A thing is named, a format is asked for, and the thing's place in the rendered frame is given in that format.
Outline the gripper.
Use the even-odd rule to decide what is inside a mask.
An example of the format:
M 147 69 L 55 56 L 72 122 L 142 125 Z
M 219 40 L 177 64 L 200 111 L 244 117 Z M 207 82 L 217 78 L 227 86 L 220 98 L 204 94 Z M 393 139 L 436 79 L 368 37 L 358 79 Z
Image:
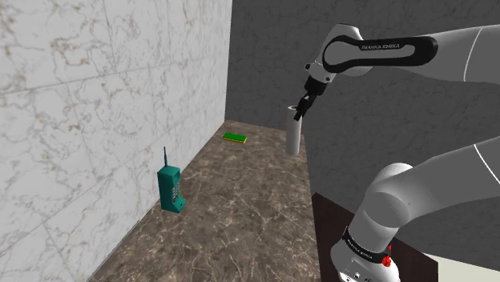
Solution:
M 296 114 L 294 119 L 296 121 L 300 121 L 308 111 L 308 109 L 312 106 L 317 96 L 321 96 L 324 94 L 327 83 L 323 83 L 321 81 L 316 80 L 312 76 L 309 76 L 304 85 L 304 89 L 306 90 L 306 94 L 300 99 L 300 102 L 296 106 Z

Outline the white cylinder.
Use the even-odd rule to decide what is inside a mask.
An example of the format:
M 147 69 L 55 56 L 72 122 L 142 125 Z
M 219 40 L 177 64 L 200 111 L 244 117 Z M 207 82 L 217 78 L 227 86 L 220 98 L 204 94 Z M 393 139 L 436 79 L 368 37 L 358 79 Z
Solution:
M 299 155 L 302 119 L 295 120 L 297 106 L 289 106 L 286 116 L 286 153 Z

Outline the teal brick phone with antenna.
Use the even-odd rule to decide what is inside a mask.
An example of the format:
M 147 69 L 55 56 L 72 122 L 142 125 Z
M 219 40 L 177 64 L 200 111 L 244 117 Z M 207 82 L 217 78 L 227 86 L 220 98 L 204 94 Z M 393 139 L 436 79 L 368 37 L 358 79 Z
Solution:
M 185 207 L 185 199 L 180 194 L 181 171 L 167 162 L 166 147 L 163 148 L 163 167 L 157 171 L 160 207 L 169 212 L 180 213 Z

